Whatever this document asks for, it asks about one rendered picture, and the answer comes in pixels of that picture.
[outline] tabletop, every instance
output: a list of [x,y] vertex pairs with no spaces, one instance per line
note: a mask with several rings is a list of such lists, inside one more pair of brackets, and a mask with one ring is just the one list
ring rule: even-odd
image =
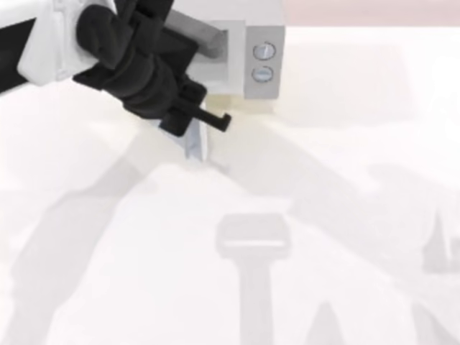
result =
[[460,344],[460,30],[287,30],[206,162],[108,95],[0,99],[0,344]]

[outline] black clamp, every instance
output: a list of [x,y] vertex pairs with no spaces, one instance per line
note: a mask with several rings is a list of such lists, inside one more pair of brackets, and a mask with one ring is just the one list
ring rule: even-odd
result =
[[116,5],[118,15],[99,5],[81,14],[78,44],[99,63],[73,80],[110,93],[143,119],[161,120],[160,128],[177,137],[193,119],[225,132],[231,117],[203,110],[208,91],[186,73],[198,44],[164,27],[173,0],[117,0]]

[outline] gray panel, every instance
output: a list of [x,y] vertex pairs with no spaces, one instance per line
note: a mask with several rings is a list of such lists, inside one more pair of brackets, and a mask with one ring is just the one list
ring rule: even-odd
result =
[[[280,95],[282,61],[285,47],[284,26],[247,27],[246,67],[244,74],[244,95],[248,99],[276,99]],[[258,45],[269,43],[275,47],[275,56],[259,60],[254,55]],[[258,82],[253,73],[258,68],[270,69],[273,77],[267,82]]]

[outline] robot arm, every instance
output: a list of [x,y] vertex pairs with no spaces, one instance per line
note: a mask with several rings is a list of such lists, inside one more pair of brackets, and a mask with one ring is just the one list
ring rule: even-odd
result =
[[72,78],[110,93],[143,119],[160,120],[176,137],[193,119],[227,130],[231,117],[201,109],[207,90],[187,75],[199,52],[219,55],[219,31],[197,30],[199,22],[179,13],[169,16],[173,0],[2,2],[0,93]]

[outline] white table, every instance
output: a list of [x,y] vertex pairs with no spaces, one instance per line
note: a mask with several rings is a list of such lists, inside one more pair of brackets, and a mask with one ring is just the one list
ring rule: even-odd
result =
[[[0,99],[2,345],[458,344],[459,41],[289,29],[279,101],[208,100],[205,164],[76,84]],[[254,217],[271,280],[216,248]]]

